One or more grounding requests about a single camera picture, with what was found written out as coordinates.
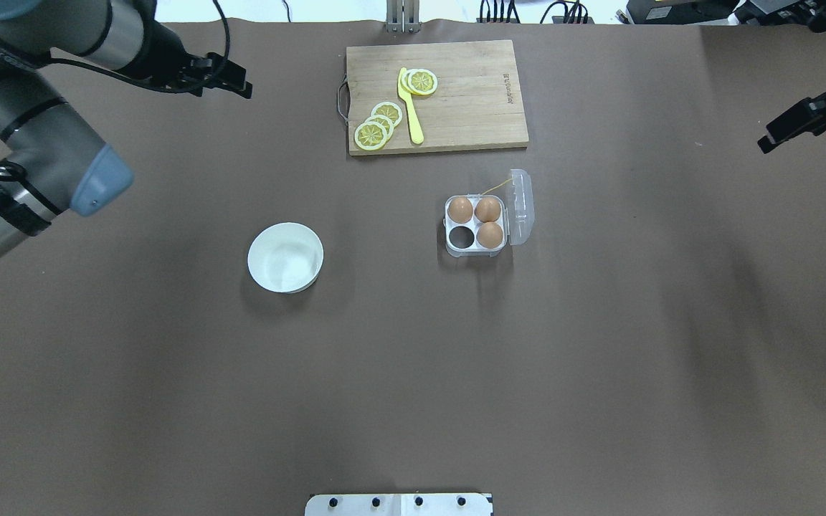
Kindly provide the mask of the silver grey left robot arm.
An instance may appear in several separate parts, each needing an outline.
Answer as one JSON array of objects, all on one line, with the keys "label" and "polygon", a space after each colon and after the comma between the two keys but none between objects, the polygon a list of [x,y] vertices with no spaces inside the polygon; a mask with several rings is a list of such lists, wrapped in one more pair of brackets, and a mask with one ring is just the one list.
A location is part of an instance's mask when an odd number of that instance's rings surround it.
[{"label": "silver grey left robot arm", "polygon": [[187,52],[156,19],[154,1],[0,1],[0,258],[67,210],[89,216],[133,183],[133,172],[43,78],[66,65],[143,90],[252,97],[242,66],[223,52]]}]

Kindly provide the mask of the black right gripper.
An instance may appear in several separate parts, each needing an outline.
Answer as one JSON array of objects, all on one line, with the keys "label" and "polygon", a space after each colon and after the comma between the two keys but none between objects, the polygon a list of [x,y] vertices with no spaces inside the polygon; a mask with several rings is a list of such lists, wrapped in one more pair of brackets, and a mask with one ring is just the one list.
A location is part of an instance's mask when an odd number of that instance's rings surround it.
[{"label": "black right gripper", "polygon": [[812,132],[814,126],[826,126],[826,92],[797,101],[769,122],[758,147],[764,154],[771,153],[791,138]]}]

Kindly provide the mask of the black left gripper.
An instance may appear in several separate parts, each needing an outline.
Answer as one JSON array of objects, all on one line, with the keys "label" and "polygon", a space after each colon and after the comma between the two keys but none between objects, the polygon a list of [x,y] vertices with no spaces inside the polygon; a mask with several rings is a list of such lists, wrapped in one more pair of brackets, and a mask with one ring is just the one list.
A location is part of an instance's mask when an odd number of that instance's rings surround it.
[{"label": "black left gripper", "polygon": [[187,52],[177,33],[157,21],[148,23],[137,78],[150,86],[198,92],[198,97],[211,89],[233,92],[245,99],[252,97],[253,84],[247,81],[246,69],[222,54],[199,56]]}]

